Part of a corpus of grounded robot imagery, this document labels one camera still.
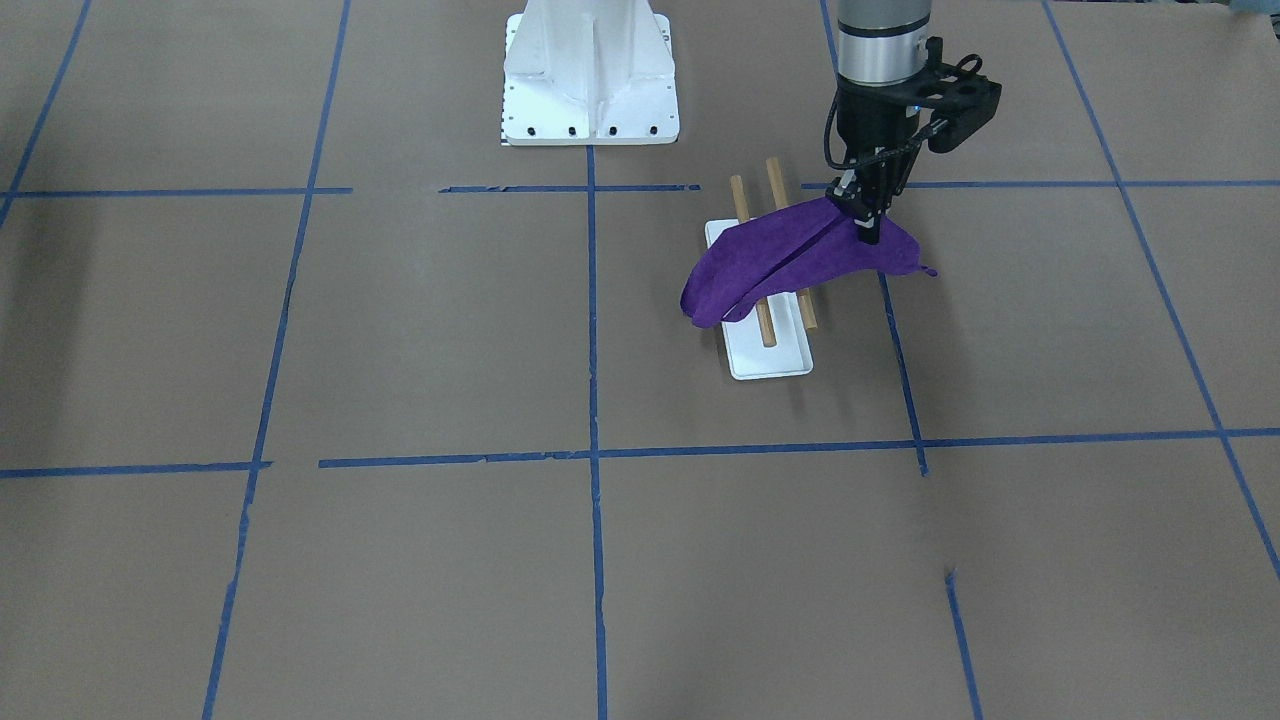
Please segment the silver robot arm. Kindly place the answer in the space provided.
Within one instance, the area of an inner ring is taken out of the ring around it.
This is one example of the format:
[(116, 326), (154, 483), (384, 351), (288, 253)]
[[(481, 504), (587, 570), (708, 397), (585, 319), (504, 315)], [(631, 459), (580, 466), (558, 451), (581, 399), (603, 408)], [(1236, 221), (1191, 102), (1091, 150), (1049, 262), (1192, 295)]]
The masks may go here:
[(924, 68), (931, 8), (931, 1), (838, 3), (835, 127), (844, 163), (901, 149), (919, 129), (920, 109), (891, 102), (886, 91)]

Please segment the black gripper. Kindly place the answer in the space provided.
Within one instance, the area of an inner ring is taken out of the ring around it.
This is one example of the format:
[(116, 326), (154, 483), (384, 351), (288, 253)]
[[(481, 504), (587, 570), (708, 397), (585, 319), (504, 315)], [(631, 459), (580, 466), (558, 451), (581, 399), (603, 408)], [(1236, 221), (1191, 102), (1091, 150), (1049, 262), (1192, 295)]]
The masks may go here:
[(858, 238), (863, 243), (877, 246), (881, 242), (890, 200), (905, 190), (919, 155), (918, 147), (908, 147), (919, 127), (916, 109), (886, 102), (879, 88), (863, 92), (849, 82), (837, 83), (835, 131), (845, 150), (836, 163), (846, 169), (877, 154), (904, 150), (895, 158), (844, 172), (836, 179), (836, 205), (858, 223)]

